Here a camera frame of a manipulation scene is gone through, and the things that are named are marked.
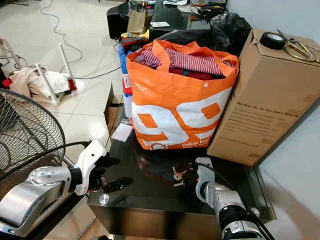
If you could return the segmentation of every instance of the white tag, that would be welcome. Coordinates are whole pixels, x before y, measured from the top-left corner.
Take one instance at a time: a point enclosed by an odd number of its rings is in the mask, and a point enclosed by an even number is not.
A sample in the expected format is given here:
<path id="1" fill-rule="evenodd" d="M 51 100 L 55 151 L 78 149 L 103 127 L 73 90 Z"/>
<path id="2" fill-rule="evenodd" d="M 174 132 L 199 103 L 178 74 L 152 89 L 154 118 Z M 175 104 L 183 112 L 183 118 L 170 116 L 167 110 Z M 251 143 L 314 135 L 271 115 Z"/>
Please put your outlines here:
<path id="1" fill-rule="evenodd" d="M 123 81 L 124 81 L 124 87 L 126 89 L 131 87 L 131 81 L 130 81 L 130 78 L 129 78 L 129 74 L 123 74 Z"/>
<path id="2" fill-rule="evenodd" d="M 111 138 L 125 143 L 131 131 L 132 131 L 132 126 L 124 123 L 120 123 L 119 126 L 114 131 L 114 133 L 112 134 Z"/>
<path id="3" fill-rule="evenodd" d="M 155 21 L 155 22 L 150 22 L 151 26 L 154 28 L 162 28 L 162 27 L 169 27 L 169 23 L 166 21 Z"/>

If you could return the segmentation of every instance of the folded clothes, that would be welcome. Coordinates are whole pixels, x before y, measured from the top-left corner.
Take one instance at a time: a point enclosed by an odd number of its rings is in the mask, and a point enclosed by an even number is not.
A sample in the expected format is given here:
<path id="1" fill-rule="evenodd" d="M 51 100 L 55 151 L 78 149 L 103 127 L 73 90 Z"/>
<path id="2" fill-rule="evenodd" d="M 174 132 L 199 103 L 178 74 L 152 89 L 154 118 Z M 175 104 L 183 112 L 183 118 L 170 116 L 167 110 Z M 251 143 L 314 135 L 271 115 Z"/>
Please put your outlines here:
<path id="1" fill-rule="evenodd" d="M 189 71 L 181 68 L 171 68 L 169 69 L 169 73 L 179 74 L 189 78 L 200 79 L 200 80 L 211 80 L 213 76 L 209 73 L 198 72 L 198 71 Z"/>
<path id="2" fill-rule="evenodd" d="M 207 73 L 222 77 L 221 72 L 215 58 L 213 56 L 195 56 L 191 54 L 184 54 L 176 50 L 166 48 L 170 58 L 170 69 L 178 68 L 189 71 Z M 138 58 L 138 63 L 150 68 L 157 68 L 161 65 L 161 60 L 152 53 L 152 47 L 147 47 Z"/>

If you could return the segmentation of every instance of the white wall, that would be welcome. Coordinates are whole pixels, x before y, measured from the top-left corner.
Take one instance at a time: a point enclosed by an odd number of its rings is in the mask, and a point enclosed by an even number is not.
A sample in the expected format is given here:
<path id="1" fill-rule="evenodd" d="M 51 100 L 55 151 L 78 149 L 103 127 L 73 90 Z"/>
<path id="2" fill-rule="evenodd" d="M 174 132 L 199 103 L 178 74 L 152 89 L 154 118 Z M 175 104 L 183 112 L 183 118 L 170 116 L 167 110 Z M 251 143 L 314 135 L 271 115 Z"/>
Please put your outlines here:
<path id="1" fill-rule="evenodd" d="M 228 9 L 253 28 L 280 29 L 320 44 L 320 0 L 228 0 Z M 266 225 L 275 239 L 320 240 L 320 106 L 260 171 L 277 215 Z"/>

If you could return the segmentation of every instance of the pile of clothes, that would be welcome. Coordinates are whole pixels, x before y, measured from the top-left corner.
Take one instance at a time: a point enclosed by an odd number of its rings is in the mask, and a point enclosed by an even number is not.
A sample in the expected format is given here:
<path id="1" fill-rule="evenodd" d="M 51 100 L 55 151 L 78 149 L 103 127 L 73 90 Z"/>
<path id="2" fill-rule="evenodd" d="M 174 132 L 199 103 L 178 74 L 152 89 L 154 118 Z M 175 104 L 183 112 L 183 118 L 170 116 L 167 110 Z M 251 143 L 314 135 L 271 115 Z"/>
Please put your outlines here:
<path id="1" fill-rule="evenodd" d="M 199 80 L 225 78 L 214 56 L 184 54 L 171 48 L 165 48 L 165 51 L 170 58 L 169 73 Z M 162 64 L 161 60 L 152 53 L 152 46 L 147 47 L 134 61 L 152 69 Z"/>
<path id="2" fill-rule="evenodd" d="M 42 70 L 55 94 L 77 89 L 73 80 L 68 79 L 64 73 L 48 71 L 45 68 Z M 1 82 L 1 86 L 29 98 L 32 94 L 43 95 L 45 98 L 50 97 L 46 82 L 40 76 L 37 68 L 33 66 L 26 66 L 11 72 L 9 77 Z"/>

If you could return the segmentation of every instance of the white tile floor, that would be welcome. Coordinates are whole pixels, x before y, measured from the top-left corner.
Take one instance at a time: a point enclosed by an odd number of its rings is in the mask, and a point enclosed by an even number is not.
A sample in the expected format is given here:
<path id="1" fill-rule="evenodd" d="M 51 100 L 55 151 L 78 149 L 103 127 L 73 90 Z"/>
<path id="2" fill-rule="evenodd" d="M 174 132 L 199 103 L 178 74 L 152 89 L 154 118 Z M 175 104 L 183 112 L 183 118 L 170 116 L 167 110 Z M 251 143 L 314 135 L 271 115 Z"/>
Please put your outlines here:
<path id="1" fill-rule="evenodd" d="M 53 32 L 57 20 L 40 14 L 50 0 L 29 0 L 29 4 L 0 7 L 0 36 L 6 37 L 13 50 L 29 65 L 40 62 L 49 70 L 59 72 L 63 62 L 58 43 L 63 44 L 69 61 L 77 59 L 80 54 L 66 46 L 61 35 Z M 107 0 L 53 0 L 52 5 L 44 10 L 60 18 L 57 31 L 66 33 L 67 42 L 83 53 L 82 60 L 70 65 L 74 76 L 92 77 L 120 66 L 113 50 L 115 42 L 109 37 L 106 17 L 107 10 L 119 4 Z M 8 64 L 3 70 L 10 72 L 13 65 Z M 107 143 L 109 133 L 103 112 L 111 83 L 116 99 L 121 99 L 121 76 L 119 69 L 100 78 L 77 79 L 78 89 L 64 97 L 59 106 L 42 104 L 60 122 L 67 143 L 93 139 Z M 67 148 L 66 155 L 76 162 L 82 149 L 81 146 Z M 93 216 L 83 200 L 63 220 L 65 226 L 58 225 L 46 239 L 75 239 Z M 95 223 L 99 233 L 106 233 L 99 221 Z"/>

